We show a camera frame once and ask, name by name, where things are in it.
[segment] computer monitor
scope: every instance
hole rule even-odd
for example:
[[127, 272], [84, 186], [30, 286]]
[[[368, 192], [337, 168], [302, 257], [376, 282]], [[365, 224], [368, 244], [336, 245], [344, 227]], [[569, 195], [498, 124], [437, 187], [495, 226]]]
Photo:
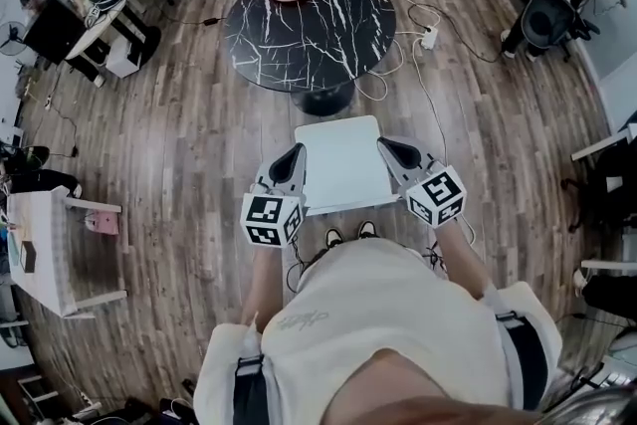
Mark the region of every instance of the computer monitor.
[[60, 64], [86, 30], [70, 0], [45, 0], [42, 11], [27, 27], [24, 43], [42, 57]]

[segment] white t-shirt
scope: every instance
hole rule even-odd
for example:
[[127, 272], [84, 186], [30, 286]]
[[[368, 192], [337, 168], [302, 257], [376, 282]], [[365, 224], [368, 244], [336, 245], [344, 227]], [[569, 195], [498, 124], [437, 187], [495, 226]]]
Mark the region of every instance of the white t-shirt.
[[[554, 322], [526, 283], [500, 293], [512, 310], [542, 324], [552, 378], [561, 351]], [[194, 396], [202, 424], [232, 423], [234, 372], [247, 330], [219, 324], [212, 332]], [[261, 348], [274, 367], [284, 424], [319, 424], [336, 392], [381, 349], [412, 361], [452, 398], [508, 404], [493, 311], [385, 239], [345, 243], [311, 266], [299, 293], [266, 327]]]

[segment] black marble tabletop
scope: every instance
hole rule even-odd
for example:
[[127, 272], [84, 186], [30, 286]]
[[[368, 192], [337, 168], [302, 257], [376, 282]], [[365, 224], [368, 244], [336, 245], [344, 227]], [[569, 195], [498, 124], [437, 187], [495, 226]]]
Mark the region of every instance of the black marble tabletop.
[[287, 93], [360, 77], [382, 59], [395, 31], [390, 0], [238, 0], [225, 24], [235, 70]]

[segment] sneaker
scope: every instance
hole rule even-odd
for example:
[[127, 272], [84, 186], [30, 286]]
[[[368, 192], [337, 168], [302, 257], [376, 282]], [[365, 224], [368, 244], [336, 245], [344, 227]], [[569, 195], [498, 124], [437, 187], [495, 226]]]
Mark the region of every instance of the sneaker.
[[584, 287], [586, 287], [586, 284], [588, 284], [588, 281], [586, 277], [584, 277], [584, 274], [579, 270], [575, 271], [575, 273], [573, 273], [573, 286], [575, 287], [575, 295], [578, 298], [581, 296], [581, 292], [584, 290]]
[[327, 230], [327, 232], [325, 232], [325, 245], [327, 246], [328, 250], [335, 246], [342, 245], [343, 243], [344, 240], [342, 238], [342, 234], [338, 229], [332, 227], [331, 229]]
[[529, 51], [529, 49], [525, 51], [525, 55], [527, 56], [527, 59], [529, 59], [532, 63], [534, 63], [537, 60], [537, 56], [531, 55], [531, 52]]
[[369, 220], [364, 221], [358, 227], [358, 239], [377, 238], [376, 226]]
[[[502, 34], [500, 34], [500, 41], [504, 43], [510, 34], [511, 34], [510, 30], [502, 31]], [[503, 51], [503, 54], [505, 54], [505, 57], [508, 59], [514, 59], [516, 57], [516, 54], [511, 52]]]

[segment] power strip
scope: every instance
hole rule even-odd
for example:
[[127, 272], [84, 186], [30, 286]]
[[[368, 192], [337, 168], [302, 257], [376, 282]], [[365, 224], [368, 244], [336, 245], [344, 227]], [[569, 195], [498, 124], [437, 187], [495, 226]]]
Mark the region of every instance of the power strip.
[[438, 38], [438, 29], [435, 27], [427, 27], [425, 31], [425, 35], [423, 36], [420, 44], [422, 48], [425, 50], [433, 50], [434, 45], [436, 44], [436, 39]]

